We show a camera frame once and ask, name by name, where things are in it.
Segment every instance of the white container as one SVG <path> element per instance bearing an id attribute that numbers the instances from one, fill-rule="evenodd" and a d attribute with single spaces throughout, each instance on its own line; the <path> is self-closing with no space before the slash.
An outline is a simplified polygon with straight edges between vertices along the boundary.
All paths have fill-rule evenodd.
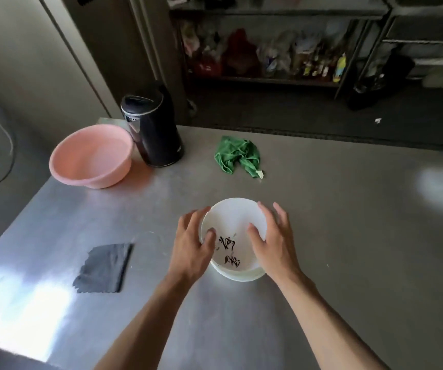
<path id="1" fill-rule="evenodd" d="M 252 281 L 265 274 L 247 235 L 249 223 L 257 227 L 264 240 L 266 218 L 257 203 L 244 198 L 231 198 L 213 205 L 200 229 L 201 240 L 210 228 L 216 230 L 211 265 L 221 275 L 239 282 Z"/>

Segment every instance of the green towel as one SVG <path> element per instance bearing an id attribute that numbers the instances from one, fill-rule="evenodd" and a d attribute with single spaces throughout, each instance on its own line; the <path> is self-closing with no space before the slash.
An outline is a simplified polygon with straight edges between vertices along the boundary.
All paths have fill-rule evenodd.
<path id="1" fill-rule="evenodd" d="M 222 136 L 214 159 L 225 173 L 233 174 L 233 164 L 240 160 L 241 165 L 253 178 L 264 177 L 262 170 L 259 169 L 261 162 L 259 151 L 249 140 Z"/>

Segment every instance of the right hand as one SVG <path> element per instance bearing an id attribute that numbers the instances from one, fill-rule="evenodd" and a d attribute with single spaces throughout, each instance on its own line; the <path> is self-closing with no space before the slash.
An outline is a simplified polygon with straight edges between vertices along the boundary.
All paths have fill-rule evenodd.
<path id="1" fill-rule="evenodd" d="M 279 217 L 276 222 L 273 213 L 266 206 L 261 202 L 257 205 L 266 217 L 266 241 L 261 239 L 259 231 L 253 224 L 249 224 L 247 233 L 259 263 L 278 285 L 288 278 L 299 278 L 302 272 L 293 245 L 293 231 L 288 213 L 280 205 L 274 203 L 273 207 Z"/>

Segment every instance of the left hand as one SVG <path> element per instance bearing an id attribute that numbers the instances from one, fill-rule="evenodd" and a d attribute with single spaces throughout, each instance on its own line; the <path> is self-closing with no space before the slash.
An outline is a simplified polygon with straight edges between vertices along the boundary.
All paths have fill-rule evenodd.
<path id="1" fill-rule="evenodd" d="M 189 286 L 204 274 L 213 257 L 215 230 L 210 228 L 204 243 L 199 242 L 199 224 L 209 210 L 210 207 L 191 211 L 178 220 L 168 276 L 186 281 Z"/>

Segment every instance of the dark gray rag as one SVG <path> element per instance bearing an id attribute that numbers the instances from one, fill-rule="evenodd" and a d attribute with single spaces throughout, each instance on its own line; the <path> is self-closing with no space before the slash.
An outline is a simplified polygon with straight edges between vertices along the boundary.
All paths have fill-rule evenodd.
<path id="1" fill-rule="evenodd" d="M 128 243 L 91 249 L 78 277 L 72 283 L 77 293 L 119 292 L 131 250 L 132 244 Z"/>

